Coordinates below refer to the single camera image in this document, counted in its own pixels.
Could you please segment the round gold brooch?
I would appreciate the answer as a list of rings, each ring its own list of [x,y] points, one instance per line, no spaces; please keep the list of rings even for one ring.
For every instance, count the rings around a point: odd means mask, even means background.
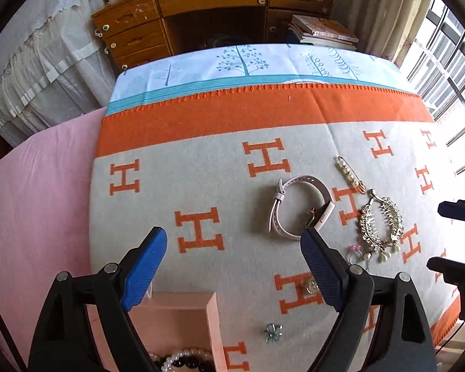
[[[319,293],[319,287],[313,277],[305,279],[302,282],[302,287],[308,296],[315,296],[317,293]]]

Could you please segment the pink jewelry box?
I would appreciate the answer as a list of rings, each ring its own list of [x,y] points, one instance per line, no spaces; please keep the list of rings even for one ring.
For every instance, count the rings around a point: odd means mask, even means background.
[[[206,350],[217,371],[228,369],[214,292],[155,292],[129,311],[146,351],[160,356],[183,349]]]

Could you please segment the pink smart watch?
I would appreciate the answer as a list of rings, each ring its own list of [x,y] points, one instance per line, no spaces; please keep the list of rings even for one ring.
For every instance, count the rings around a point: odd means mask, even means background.
[[[276,184],[268,230],[299,241],[302,231],[320,231],[335,208],[333,194],[314,175],[298,175]]]

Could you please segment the gold pearl hair comb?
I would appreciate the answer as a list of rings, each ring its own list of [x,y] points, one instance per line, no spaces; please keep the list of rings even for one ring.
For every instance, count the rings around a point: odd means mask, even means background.
[[[360,209],[359,218],[364,246],[362,260],[368,264],[377,258],[378,262],[383,263],[400,251],[403,219],[391,198],[380,196],[374,189],[368,190],[368,196],[368,202]]]

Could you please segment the pearl safety pin brooch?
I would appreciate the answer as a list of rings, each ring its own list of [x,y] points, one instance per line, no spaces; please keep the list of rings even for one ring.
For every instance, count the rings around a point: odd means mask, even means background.
[[[367,192],[367,187],[361,178],[357,175],[351,165],[345,160],[342,155],[338,155],[335,158],[335,164],[341,171],[345,180],[347,180],[350,187],[356,188],[360,194],[365,194]]]

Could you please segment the orange grey H blanket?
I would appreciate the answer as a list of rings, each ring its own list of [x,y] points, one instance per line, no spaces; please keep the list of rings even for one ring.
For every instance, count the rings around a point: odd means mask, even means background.
[[[342,155],[365,183],[360,194],[335,164]],[[426,266],[465,262],[465,226],[437,207],[458,196],[448,154],[421,99],[374,86],[295,83],[196,93],[106,115],[91,180],[91,266],[138,246],[153,227],[168,236],[155,292],[214,292],[231,371],[305,371],[337,314],[302,282],[298,241],[269,232],[279,179],[314,175],[335,208],[327,244],[370,273],[408,273],[432,340],[459,317],[459,294]],[[362,260],[360,209],[368,190],[402,215],[400,251]],[[280,341],[266,343],[268,323]]]

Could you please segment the window with metal bars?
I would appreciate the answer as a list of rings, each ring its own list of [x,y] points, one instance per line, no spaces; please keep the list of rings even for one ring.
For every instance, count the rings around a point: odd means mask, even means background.
[[[401,72],[439,124],[456,173],[465,173],[465,27],[442,0],[430,2]]]

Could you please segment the white blue tree sheet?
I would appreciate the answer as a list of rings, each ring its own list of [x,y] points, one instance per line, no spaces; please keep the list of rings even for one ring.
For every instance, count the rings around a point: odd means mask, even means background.
[[[108,115],[127,109],[242,86],[349,84],[413,90],[388,60],[314,45],[234,45],[156,60],[117,78]]]

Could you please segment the beige floral curtain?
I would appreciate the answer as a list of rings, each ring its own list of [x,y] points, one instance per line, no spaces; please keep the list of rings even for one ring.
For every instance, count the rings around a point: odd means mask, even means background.
[[[357,50],[400,67],[432,0],[333,0],[330,18],[358,39]]]

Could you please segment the white lace furniture cover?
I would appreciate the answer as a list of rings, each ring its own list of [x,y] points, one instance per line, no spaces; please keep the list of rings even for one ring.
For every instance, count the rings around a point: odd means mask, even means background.
[[[0,34],[0,136],[30,136],[109,103],[116,76],[91,15],[106,0],[27,0]]]

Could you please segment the stack of books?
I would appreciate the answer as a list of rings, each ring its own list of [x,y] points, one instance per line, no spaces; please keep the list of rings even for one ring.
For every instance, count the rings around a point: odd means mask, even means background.
[[[339,22],[306,15],[292,16],[288,27],[300,44],[356,51],[359,39]]]

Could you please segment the wooden desk with drawers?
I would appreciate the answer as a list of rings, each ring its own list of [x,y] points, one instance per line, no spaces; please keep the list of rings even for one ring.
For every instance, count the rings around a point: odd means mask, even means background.
[[[122,71],[228,45],[280,44],[291,18],[326,18],[333,0],[111,0],[93,14],[106,53]]]

